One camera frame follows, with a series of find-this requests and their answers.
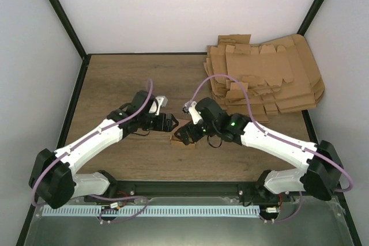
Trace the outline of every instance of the white cable tray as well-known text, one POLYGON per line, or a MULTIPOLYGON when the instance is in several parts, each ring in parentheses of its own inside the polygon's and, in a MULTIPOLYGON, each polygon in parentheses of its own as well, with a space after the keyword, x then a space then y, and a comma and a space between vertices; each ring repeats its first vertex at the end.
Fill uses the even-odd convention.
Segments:
MULTIPOLYGON (((141 210, 141 206, 125 206, 119 211, 106 211, 102 216, 129 217, 141 210)), ((44 206, 42 216, 95 217, 101 206, 63 206, 52 209, 44 206)), ((148 206, 139 217, 248 217, 258 218, 259 206, 148 206)))

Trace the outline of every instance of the stack of cardboard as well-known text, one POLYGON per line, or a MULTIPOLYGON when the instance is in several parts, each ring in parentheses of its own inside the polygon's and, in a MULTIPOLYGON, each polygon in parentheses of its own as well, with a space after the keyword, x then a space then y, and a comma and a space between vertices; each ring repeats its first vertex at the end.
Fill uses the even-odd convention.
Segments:
MULTIPOLYGON (((241 82, 259 122, 267 115, 315 108, 325 89, 319 68, 301 35, 250 44, 251 35, 219 36, 208 47, 208 75, 228 74, 241 82)), ((212 95, 228 113, 248 115, 239 85, 228 78, 211 80, 212 95)))

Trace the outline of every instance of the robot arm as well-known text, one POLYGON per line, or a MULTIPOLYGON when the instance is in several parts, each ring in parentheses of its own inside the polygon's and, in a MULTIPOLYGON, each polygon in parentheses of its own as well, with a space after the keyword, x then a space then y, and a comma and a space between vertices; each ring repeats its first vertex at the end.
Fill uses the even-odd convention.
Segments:
POLYGON ((307 191, 310 195, 330 200, 341 176, 336 168, 306 151, 319 152, 333 160, 339 166, 341 161, 332 144, 322 141, 319 145, 300 141, 279 134, 259 124, 261 131, 249 117, 235 113, 228 115, 212 99, 205 98, 199 103, 186 103, 184 111, 192 117, 192 122, 179 128, 175 136, 185 145, 199 141, 204 136, 218 136, 226 142, 253 147, 274 155, 295 169, 286 171, 264 171, 258 184, 268 193, 279 194, 286 191, 307 191), (275 135, 285 141, 301 145, 296 148, 283 141, 272 138, 275 135))
POLYGON ((119 124, 143 105, 148 93, 138 92, 131 103, 112 111, 96 128, 75 142, 51 152, 42 150, 36 157, 29 180, 33 188, 35 181, 53 161, 62 158, 43 178, 36 193, 52 208, 63 206, 71 198, 96 194, 110 197, 115 194, 116 180, 107 172, 77 174, 78 170, 91 158, 110 145, 121 141, 139 128, 145 131, 170 132, 178 126, 172 114, 160 113, 168 100, 165 96, 151 96, 146 107, 134 118, 119 124))

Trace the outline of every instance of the black wire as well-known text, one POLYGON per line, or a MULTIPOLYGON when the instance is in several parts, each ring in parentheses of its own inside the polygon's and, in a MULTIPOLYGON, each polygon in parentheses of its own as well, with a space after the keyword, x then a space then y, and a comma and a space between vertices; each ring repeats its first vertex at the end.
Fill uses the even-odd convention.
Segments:
POLYGON ((214 146, 211 144, 210 140, 209 140, 209 135, 208 135, 208 138, 206 139, 206 141, 208 142, 208 145, 210 145, 212 148, 219 148, 221 146, 221 144, 223 143, 223 140, 220 139, 220 144, 218 146, 214 146))
POLYGON ((214 129, 215 129, 215 131, 218 133, 218 134, 222 134, 221 132, 219 132, 219 130, 217 129, 217 127, 215 126, 215 123, 214 123, 214 121, 212 121, 212 125, 213 125, 213 127, 214 127, 214 129))
POLYGON ((247 205, 245 205, 244 207, 248 207, 249 205, 251 205, 251 204, 253 203, 253 200, 255 199, 255 196, 256 196, 256 195, 254 195, 254 196, 251 198, 251 200, 249 201, 249 203, 247 203, 247 205))
POLYGON ((150 130, 148 131, 148 133, 147 134, 139 134, 139 133, 132 133, 133 135, 139 135, 139 136, 141 136, 141 137, 145 137, 145 136, 147 136, 147 135, 149 135, 150 134, 150 130))

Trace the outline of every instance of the wooden table surface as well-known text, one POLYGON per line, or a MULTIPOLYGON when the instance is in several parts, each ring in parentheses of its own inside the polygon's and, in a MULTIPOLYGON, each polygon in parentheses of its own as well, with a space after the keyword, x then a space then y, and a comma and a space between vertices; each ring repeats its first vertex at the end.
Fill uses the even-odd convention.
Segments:
MULTIPOLYGON (((135 93, 153 79, 155 96, 165 95, 161 111, 188 119, 182 106, 206 78, 205 55, 93 55, 73 116, 67 143, 91 131, 113 110, 131 102, 135 93)), ((210 86, 196 100, 210 97, 210 86)), ((270 116, 269 128, 308 141, 301 112, 270 116)), ((79 173, 106 170, 118 180, 255 181, 266 169, 292 168, 257 149, 223 143, 211 148, 206 139, 196 149, 170 145, 169 133, 147 137, 129 135, 96 157, 79 173)))

